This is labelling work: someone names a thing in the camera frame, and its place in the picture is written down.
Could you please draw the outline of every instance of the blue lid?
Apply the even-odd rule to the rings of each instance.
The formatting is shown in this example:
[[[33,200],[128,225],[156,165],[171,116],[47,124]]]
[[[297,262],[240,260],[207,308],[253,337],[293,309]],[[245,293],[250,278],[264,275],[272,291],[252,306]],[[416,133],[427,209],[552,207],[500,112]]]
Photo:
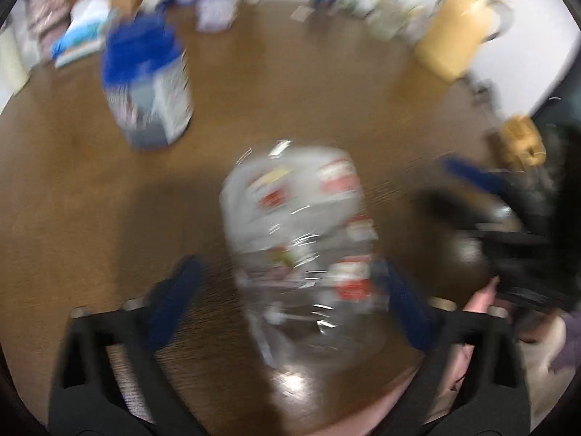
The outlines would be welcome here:
[[[140,15],[121,23],[107,36],[101,60],[105,85],[126,85],[181,57],[172,29],[158,14]]]

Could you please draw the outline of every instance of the table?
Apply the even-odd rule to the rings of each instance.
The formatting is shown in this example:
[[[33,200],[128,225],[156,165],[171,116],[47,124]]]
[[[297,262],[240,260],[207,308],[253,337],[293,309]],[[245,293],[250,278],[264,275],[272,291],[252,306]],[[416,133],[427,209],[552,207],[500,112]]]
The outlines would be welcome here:
[[[301,24],[289,18],[296,7],[244,7],[221,34],[196,33],[190,9],[171,14],[195,114],[169,149],[126,144],[97,56],[36,69],[2,113],[0,342],[41,421],[71,309],[117,308],[190,253],[206,264],[206,286],[158,357],[213,435],[306,434],[361,409],[419,363],[387,316],[383,349],[339,375],[302,375],[296,385],[263,365],[240,311],[218,201],[249,147],[292,139],[346,149],[379,253],[427,294],[460,305],[486,283],[481,267],[453,259],[413,199],[446,181],[434,162],[445,152],[486,160],[483,135],[499,121],[466,83],[448,86],[418,66],[403,42],[374,40],[364,23],[339,15]]]

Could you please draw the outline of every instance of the brown table surface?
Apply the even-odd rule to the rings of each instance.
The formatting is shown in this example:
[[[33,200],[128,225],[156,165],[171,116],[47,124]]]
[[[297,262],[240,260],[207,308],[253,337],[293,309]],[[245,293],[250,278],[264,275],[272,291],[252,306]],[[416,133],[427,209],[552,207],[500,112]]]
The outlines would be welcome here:
[[[299,435],[383,393],[420,354],[385,317],[386,344],[337,375],[304,375],[301,391],[261,362],[240,311],[222,233],[223,179],[249,147],[323,142],[352,156],[380,236],[378,251],[427,294],[463,304],[486,282],[456,263],[411,201],[434,185],[434,159],[487,158],[499,122],[463,82],[416,65],[403,42],[371,38],[358,20],[301,24],[296,3],[242,8],[225,33],[171,16],[187,48],[195,113],[174,146],[136,152],[115,125],[99,58],[36,69],[0,117],[0,342],[18,391],[46,421],[50,377],[69,312],[119,307],[146,293],[184,254],[207,265],[202,298],[159,353],[211,434]]]

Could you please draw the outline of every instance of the transparent plastic bag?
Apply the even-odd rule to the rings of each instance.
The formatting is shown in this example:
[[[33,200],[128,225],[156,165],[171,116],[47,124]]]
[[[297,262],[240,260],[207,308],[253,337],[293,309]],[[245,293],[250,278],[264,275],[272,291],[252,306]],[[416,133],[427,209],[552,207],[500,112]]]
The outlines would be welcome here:
[[[373,241],[350,157],[280,142],[246,156],[220,204],[246,319],[265,361],[343,367],[364,353]]]

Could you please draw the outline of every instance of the yellow jug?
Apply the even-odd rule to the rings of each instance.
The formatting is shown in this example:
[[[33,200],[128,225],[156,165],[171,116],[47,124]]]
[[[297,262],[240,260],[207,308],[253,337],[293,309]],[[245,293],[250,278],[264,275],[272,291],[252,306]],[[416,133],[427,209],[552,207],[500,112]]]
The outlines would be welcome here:
[[[489,34],[500,14],[500,26]],[[438,0],[425,36],[415,47],[417,60],[453,82],[469,69],[478,47],[506,33],[513,14],[508,0]]]

